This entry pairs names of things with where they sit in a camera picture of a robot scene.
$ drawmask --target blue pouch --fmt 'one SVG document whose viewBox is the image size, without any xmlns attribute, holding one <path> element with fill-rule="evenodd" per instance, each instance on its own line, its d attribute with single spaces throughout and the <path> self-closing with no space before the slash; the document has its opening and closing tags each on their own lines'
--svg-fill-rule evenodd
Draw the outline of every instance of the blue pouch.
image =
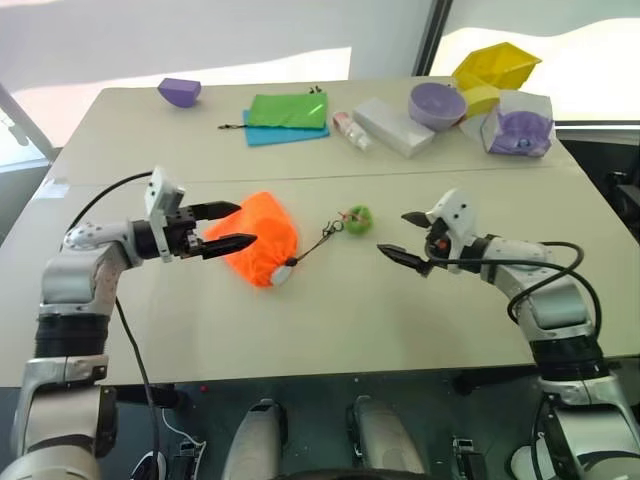
<svg viewBox="0 0 640 480">
<path fill-rule="evenodd" d="M 249 110 L 242 112 L 244 124 L 249 119 Z M 276 143 L 301 142 L 329 136 L 329 126 L 324 128 L 249 127 L 244 129 L 250 147 L 273 145 Z"/>
</svg>

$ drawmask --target black cable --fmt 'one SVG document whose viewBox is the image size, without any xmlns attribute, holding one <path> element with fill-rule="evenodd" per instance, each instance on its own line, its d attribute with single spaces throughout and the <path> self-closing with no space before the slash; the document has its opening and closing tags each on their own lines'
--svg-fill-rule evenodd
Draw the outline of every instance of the black cable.
<svg viewBox="0 0 640 480">
<path fill-rule="evenodd" d="M 538 424 L 540 423 L 540 415 L 544 404 L 547 402 L 547 398 L 542 395 L 538 408 L 536 409 L 536 415 L 533 419 L 533 425 L 531 425 L 531 436 L 529 441 L 531 443 L 531 463 L 533 465 L 533 473 L 536 476 L 536 480 L 544 480 L 542 478 L 542 472 L 540 471 L 540 463 L 538 462 Z"/>
<path fill-rule="evenodd" d="M 93 197 L 89 203 L 85 205 L 85 207 L 76 215 L 73 219 L 67 231 L 74 228 L 80 220 L 86 215 L 86 213 L 93 207 L 96 203 L 98 203 L 104 196 L 106 196 L 109 192 L 112 192 L 118 187 L 121 187 L 125 183 L 129 183 L 133 180 L 137 180 L 139 178 L 150 177 L 152 171 L 138 173 L 136 175 L 131 175 L 130 177 L 123 178 L 122 180 L 117 181 L 116 183 L 108 186 L 104 190 L 102 190 L 98 195 Z M 140 350 L 138 348 L 138 344 L 129 329 L 129 324 L 127 323 L 127 319 L 124 315 L 124 311 L 122 309 L 122 305 L 120 304 L 120 300 L 116 296 L 116 309 L 118 310 L 118 315 L 120 316 L 120 320 L 122 321 L 122 326 L 124 328 L 127 337 L 129 338 L 129 342 L 131 343 L 131 347 L 133 348 L 133 353 L 136 357 L 136 362 L 138 363 L 138 368 L 140 369 L 140 375 L 142 376 L 144 393 L 147 397 L 147 405 L 149 406 L 149 412 L 151 414 L 151 428 L 153 432 L 153 455 L 151 458 L 151 480 L 156 480 L 158 478 L 158 452 L 160 451 L 160 427 L 158 425 L 158 413 L 156 411 L 155 403 L 153 401 L 153 395 L 151 393 L 151 386 L 149 384 L 149 377 L 147 376 L 147 370 L 144 366 L 144 362 L 142 361 L 142 356 L 140 355 Z"/>
<path fill-rule="evenodd" d="M 151 480 L 158 479 L 158 452 L 160 451 L 160 428 L 158 427 L 158 412 L 156 410 L 156 405 L 153 401 L 153 394 L 151 393 L 151 386 L 149 385 L 149 377 L 147 376 L 147 369 L 144 366 L 144 362 L 142 361 L 142 356 L 140 355 L 140 349 L 138 348 L 138 343 L 136 339 L 133 337 L 131 330 L 129 329 L 129 324 L 127 323 L 127 319 L 124 316 L 124 311 L 122 310 L 122 305 L 120 304 L 120 300 L 116 297 L 116 309 L 118 310 L 118 315 L 120 316 L 120 321 L 122 322 L 122 327 L 127 334 L 127 338 L 129 338 L 129 342 L 131 343 L 131 347 L 133 348 L 133 353 L 136 356 L 136 362 L 138 362 L 138 368 L 140 369 L 140 374 L 142 375 L 142 382 L 144 386 L 144 393 L 147 397 L 147 404 L 149 405 L 149 413 L 151 414 L 151 428 L 153 429 L 153 456 L 151 458 Z"/>
<path fill-rule="evenodd" d="M 553 243 L 553 244 L 562 243 L 562 246 L 568 246 L 569 245 L 568 242 L 548 242 L 548 243 Z M 434 256 L 429 251 L 429 249 L 426 249 L 426 251 L 427 251 L 426 253 L 427 253 L 427 256 L 429 257 L 430 260 L 432 260 L 434 263 L 439 264 L 439 265 L 461 265 L 461 266 L 464 266 L 464 265 L 526 265 L 526 266 L 531 266 L 531 267 L 549 268 L 551 270 L 557 270 L 559 273 L 558 273 L 558 276 L 556 278 L 554 278 L 554 280 L 557 280 L 558 278 L 563 277 L 565 275 L 573 277 L 578 282 L 580 282 L 580 284 L 587 290 L 587 292 L 591 296 L 591 299 L 593 301 L 594 313 L 595 313 L 594 330 L 595 330 L 595 334 L 596 334 L 596 337 L 597 337 L 600 334 L 600 330 L 602 329 L 602 307 L 600 305 L 600 299 L 598 298 L 598 294 L 596 293 L 596 291 L 593 288 L 593 286 L 591 286 L 589 281 L 586 278 L 584 278 L 582 275 L 580 275 L 579 273 L 575 272 L 572 269 L 572 266 L 576 262 L 580 263 L 579 261 L 582 260 L 581 256 L 583 256 L 583 253 L 582 253 L 582 249 L 580 247 L 578 247 L 577 245 L 573 245 L 573 244 L 571 244 L 571 245 L 572 245 L 571 248 L 575 247 L 576 251 L 578 252 L 578 257 L 568 267 L 564 267 L 562 265 L 557 265 L 555 263 L 539 262 L 537 260 L 476 259 L 476 258 L 460 259 L 460 260 L 448 259 L 448 258 L 442 258 L 442 257 Z M 532 287 L 529 287 L 529 288 L 530 289 L 533 288 L 534 290 L 537 290 L 538 288 L 540 288 L 540 287 L 542 287 L 544 285 L 547 285 L 548 280 L 549 280 L 549 278 L 547 278 L 547 279 L 543 280 L 542 282 L 539 282 L 538 284 L 533 285 Z M 514 303 L 514 302 L 509 302 L 509 306 L 513 307 L 512 303 Z M 516 318 L 515 314 L 512 311 L 507 311 L 507 314 L 509 315 L 509 318 L 511 318 L 514 322 L 517 323 L 517 318 Z"/>
<path fill-rule="evenodd" d="M 509 316 L 513 319 L 512 314 L 515 312 L 515 307 L 518 306 L 518 304 L 522 301 L 522 299 L 528 295 L 531 294 L 531 292 L 538 290 L 539 288 L 544 287 L 545 285 L 549 285 L 551 282 L 556 281 L 557 279 L 564 277 L 565 275 L 567 275 L 566 271 L 567 270 L 575 270 L 584 260 L 584 250 L 582 249 L 582 247 L 580 247 L 579 245 L 576 245 L 574 243 L 569 243 L 569 242 L 541 242 L 542 245 L 547 245 L 550 247 L 567 247 L 567 248 L 571 248 L 573 250 L 575 250 L 576 252 L 576 258 L 575 260 L 571 263 L 571 265 L 569 265 L 568 267 L 564 268 L 563 270 L 561 270 L 560 272 L 556 273 L 555 275 L 550 276 L 549 278 L 536 283 L 535 285 L 532 285 L 529 288 L 524 289 L 522 292 L 518 293 L 517 295 L 515 295 L 511 301 L 509 302 L 509 305 L 507 306 L 507 311 L 509 312 Z"/>
<path fill-rule="evenodd" d="M 153 172 L 149 171 L 149 172 L 138 173 L 136 175 L 131 175 L 130 177 L 123 178 L 122 180 L 119 180 L 113 185 L 110 185 L 104 190 L 102 190 L 98 195 L 93 197 L 93 199 L 89 203 L 87 203 L 82 210 L 80 210 L 80 213 L 78 213 L 78 215 L 76 215 L 76 218 L 73 219 L 73 221 L 71 222 L 71 225 L 69 225 L 69 228 L 67 228 L 67 231 L 75 227 L 78 224 L 78 222 L 82 220 L 82 217 L 84 217 L 85 214 L 91 209 L 91 207 L 93 207 L 96 203 L 98 203 L 100 199 L 102 199 L 102 197 L 107 195 L 109 192 L 115 190 L 118 187 L 121 187 L 125 183 L 129 183 L 133 180 L 137 180 L 138 178 L 150 177 L 152 173 Z"/>
</svg>

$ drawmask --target white box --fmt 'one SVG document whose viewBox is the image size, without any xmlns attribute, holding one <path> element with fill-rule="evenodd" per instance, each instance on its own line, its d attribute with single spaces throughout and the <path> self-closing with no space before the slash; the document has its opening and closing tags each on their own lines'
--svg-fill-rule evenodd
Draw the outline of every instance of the white box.
<svg viewBox="0 0 640 480">
<path fill-rule="evenodd" d="M 542 157 L 551 147 L 551 99 L 517 90 L 500 90 L 500 102 L 480 130 L 488 153 Z"/>
<path fill-rule="evenodd" d="M 353 111 L 353 119 L 367 132 L 405 157 L 423 150 L 435 132 L 414 122 L 378 98 L 367 100 Z"/>
</svg>

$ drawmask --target orange drawstring bag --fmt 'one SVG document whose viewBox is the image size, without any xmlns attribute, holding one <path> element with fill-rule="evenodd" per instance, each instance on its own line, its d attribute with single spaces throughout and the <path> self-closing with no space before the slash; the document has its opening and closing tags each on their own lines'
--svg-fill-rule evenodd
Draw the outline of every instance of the orange drawstring bag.
<svg viewBox="0 0 640 480">
<path fill-rule="evenodd" d="M 224 257 L 231 267 L 257 287 L 284 281 L 278 276 L 289 258 L 295 258 L 298 233 L 284 208 L 269 192 L 251 195 L 242 209 L 208 228 L 206 240 L 231 233 L 249 233 L 258 239 L 249 247 Z"/>
</svg>

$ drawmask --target small bottle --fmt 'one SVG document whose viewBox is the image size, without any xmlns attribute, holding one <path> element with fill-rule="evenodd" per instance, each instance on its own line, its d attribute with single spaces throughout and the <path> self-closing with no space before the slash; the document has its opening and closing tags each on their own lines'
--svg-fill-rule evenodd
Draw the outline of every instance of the small bottle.
<svg viewBox="0 0 640 480">
<path fill-rule="evenodd" d="M 333 126 L 353 145 L 363 152 L 367 151 L 371 145 L 367 133 L 358 125 L 346 112 L 336 112 L 333 114 Z"/>
</svg>

